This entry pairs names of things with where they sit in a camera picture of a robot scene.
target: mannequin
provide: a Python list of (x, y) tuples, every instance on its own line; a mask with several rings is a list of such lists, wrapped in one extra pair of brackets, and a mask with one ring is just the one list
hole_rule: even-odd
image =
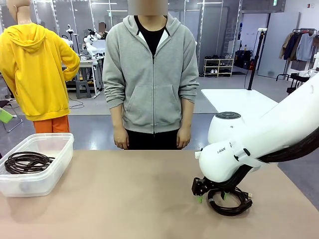
[(6, 6), (13, 19), (19, 25), (32, 23), (30, 18), (30, 0), (6, 0)]
[(18, 25), (0, 35), (5, 82), (36, 133), (70, 132), (65, 81), (78, 72), (78, 55), (53, 31), (32, 23), (30, 0), (6, 0), (6, 6)]

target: black pole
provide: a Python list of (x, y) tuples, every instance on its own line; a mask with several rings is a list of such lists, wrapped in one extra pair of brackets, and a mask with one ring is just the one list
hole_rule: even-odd
[(254, 76), (255, 76), (255, 72), (256, 72), (256, 68), (257, 68), (257, 62), (258, 62), (258, 59), (259, 59), (259, 51), (260, 51), (260, 48), (261, 48), (261, 44), (263, 43), (264, 35), (265, 35), (265, 33), (262, 31), (260, 33), (260, 36), (259, 36), (257, 52), (256, 52), (255, 60), (254, 60), (254, 67), (253, 67), (253, 70), (251, 72), (250, 81), (249, 81), (249, 85), (248, 85), (248, 89), (247, 89), (249, 91), (251, 91), (251, 86), (253, 85)]
[(73, 42), (72, 34), (70, 32), (69, 32), (69, 34), (70, 34), (71, 41)]
[(78, 34), (74, 34), (74, 36), (75, 36), (75, 40), (76, 40), (76, 46), (78, 48), (78, 54), (80, 55), (79, 43), (78, 43), (78, 38), (77, 38)]

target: gray zip-up hoodie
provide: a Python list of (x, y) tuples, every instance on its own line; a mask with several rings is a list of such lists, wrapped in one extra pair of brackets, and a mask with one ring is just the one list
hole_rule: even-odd
[(195, 101), (198, 83), (195, 40), (170, 14), (155, 56), (134, 16), (106, 38), (103, 82), (109, 108), (123, 104), (128, 130), (158, 133), (180, 128), (181, 98)]

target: black t-shirt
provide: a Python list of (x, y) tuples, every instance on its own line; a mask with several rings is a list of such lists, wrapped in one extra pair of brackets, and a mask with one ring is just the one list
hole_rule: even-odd
[(165, 27), (163, 27), (161, 30), (158, 30), (158, 31), (148, 31), (140, 23), (138, 16), (134, 16), (134, 19), (135, 19), (136, 24), (139, 28), (139, 31), (142, 33), (143, 37), (145, 38), (146, 43), (149, 46), (149, 49), (150, 49), (152, 55), (154, 56), (156, 53), (156, 49), (159, 45), (161, 36), (163, 35), (163, 32), (165, 30)]

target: mannequin head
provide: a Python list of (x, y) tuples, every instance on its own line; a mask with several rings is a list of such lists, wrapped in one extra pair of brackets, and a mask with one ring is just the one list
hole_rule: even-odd
[(18, 12), (20, 7), (29, 7), (30, 0), (6, 0), (6, 6), (13, 19), (18, 22)]

